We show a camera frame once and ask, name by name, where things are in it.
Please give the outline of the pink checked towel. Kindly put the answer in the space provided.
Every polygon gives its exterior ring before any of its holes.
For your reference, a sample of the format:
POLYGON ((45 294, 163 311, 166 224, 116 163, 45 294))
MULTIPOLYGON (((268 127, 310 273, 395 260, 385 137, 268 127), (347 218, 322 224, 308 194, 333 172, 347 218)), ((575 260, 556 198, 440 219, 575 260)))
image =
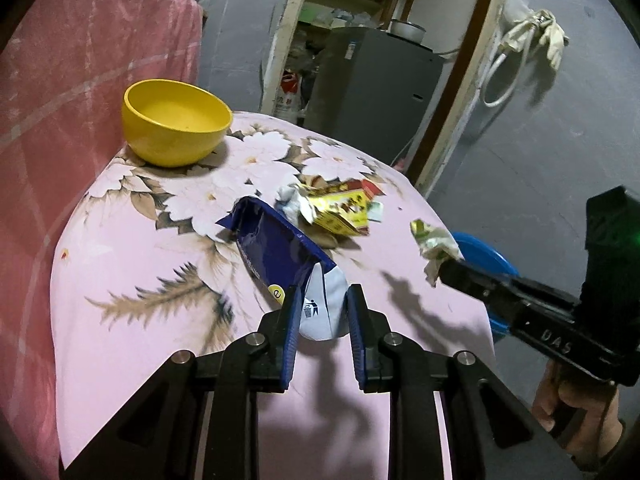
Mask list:
POLYGON ((195 0, 36 0, 1 55, 1 429, 58 474, 50 273, 140 79, 198 76, 195 0))

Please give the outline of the blue white carton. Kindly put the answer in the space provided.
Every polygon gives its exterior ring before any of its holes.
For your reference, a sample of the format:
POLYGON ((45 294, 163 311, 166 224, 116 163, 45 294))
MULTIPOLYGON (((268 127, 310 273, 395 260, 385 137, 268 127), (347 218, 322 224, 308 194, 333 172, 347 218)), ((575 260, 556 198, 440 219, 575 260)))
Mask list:
POLYGON ((348 333, 342 269, 306 234, 257 197, 244 196, 217 221, 231 233, 245 264, 279 302, 302 293, 299 333, 314 341, 348 333))

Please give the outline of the yellow snack wrapper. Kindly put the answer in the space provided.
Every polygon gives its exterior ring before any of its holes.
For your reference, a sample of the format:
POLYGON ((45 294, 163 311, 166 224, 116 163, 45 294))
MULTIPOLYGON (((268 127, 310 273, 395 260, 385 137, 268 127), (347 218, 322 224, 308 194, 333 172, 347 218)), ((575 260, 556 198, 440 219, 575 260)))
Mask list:
POLYGON ((367 235, 370 201, 362 188, 308 194, 300 199, 299 213, 307 223, 320 226, 335 235, 367 235))

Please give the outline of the red snack wrapper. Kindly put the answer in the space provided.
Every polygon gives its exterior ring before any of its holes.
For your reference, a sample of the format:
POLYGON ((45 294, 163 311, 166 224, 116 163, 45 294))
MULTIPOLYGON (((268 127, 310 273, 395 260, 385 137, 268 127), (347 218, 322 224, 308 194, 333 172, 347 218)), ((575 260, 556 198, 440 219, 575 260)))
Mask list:
POLYGON ((384 192, 369 179, 350 179, 346 182, 349 191, 361 190, 368 200, 374 200, 376 196, 383 196, 384 192))

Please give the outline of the red white rice bag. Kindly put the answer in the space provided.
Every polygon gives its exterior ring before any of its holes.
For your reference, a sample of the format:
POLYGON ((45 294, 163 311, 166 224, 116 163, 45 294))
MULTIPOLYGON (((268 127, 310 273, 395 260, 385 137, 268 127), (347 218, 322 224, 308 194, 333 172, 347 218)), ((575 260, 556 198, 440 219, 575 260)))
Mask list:
POLYGON ((277 92, 274 116, 296 124, 301 108, 299 74, 292 72, 292 70, 285 70, 277 92))

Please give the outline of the green white wrapper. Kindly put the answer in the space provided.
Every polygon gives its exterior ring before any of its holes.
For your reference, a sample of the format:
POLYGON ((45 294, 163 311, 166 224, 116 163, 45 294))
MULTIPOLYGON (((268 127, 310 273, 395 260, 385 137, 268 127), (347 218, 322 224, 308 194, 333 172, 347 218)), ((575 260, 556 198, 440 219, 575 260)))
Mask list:
POLYGON ((419 247, 420 256, 426 261, 426 281, 435 287, 440 266, 448 260, 462 260, 462 252, 451 233, 442 226, 433 226, 416 219, 410 223, 410 230, 419 247))

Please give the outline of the metal pot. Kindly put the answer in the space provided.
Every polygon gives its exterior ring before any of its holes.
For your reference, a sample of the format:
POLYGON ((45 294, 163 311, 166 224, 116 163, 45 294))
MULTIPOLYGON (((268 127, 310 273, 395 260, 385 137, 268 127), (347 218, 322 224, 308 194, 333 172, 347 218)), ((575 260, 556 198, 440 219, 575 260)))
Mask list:
POLYGON ((390 21, 388 32, 392 36, 405 39, 413 42, 414 44, 422 44, 425 37, 425 29, 421 25, 408 21, 396 20, 396 18, 393 18, 390 21))

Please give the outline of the white rubber gloves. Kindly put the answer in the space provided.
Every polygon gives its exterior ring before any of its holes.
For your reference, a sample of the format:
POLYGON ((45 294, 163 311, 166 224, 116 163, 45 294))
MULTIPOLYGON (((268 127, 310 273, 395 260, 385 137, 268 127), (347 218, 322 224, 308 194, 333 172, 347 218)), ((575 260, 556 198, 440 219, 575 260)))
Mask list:
POLYGON ((502 36, 500 49, 506 53, 521 53, 526 60, 538 50, 545 50, 546 60, 557 72, 569 41, 555 15, 541 9, 518 18, 502 36))

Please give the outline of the yellow plastic bowl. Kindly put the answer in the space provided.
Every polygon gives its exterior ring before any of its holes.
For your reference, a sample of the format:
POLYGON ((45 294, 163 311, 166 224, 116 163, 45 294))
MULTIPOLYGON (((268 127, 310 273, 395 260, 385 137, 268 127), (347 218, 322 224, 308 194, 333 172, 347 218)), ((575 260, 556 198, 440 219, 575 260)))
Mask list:
POLYGON ((228 105, 193 84, 145 79, 122 96, 122 135, 145 162, 164 168, 193 165, 210 154, 232 123, 228 105))

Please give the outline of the grey refrigerator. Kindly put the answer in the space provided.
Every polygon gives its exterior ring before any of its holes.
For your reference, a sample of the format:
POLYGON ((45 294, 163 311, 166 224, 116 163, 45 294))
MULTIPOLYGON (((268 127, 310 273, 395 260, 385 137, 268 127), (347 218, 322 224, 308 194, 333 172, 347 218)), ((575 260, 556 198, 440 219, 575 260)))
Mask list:
POLYGON ((334 29, 304 127, 391 165, 418 131, 442 74, 431 49, 372 28, 334 29))

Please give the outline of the blue plastic bucket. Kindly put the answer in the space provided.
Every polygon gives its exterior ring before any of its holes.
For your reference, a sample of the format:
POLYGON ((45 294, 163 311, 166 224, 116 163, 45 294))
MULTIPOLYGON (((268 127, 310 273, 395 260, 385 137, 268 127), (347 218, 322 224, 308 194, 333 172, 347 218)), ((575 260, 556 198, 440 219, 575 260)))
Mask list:
MULTIPOLYGON (((497 249, 468 233, 452 232, 451 235, 458 244, 462 256, 472 266, 477 266, 492 274, 518 276, 516 267, 506 260, 497 249)), ((509 324, 504 322, 502 318, 491 314, 489 315, 489 323, 495 344, 509 335, 509 324)))

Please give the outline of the pink floral table cloth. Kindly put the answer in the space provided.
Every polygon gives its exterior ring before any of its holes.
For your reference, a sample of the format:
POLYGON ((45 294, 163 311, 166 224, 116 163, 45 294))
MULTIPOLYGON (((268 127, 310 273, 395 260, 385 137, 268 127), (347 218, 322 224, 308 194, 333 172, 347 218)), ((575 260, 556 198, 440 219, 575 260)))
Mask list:
POLYGON ((192 167, 157 169, 116 154, 58 241, 51 318, 64 464, 171 353, 214 352, 256 330, 276 304, 219 221, 242 196, 273 203, 281 186, 311 177, 365 178, 381 189, 381 220, 330 252, 368 305, 427 350, 495 361, 484 306, 425 278, 410 224, 438 217, 404 176, 321 134, 239 113, 226 140, 192 167))

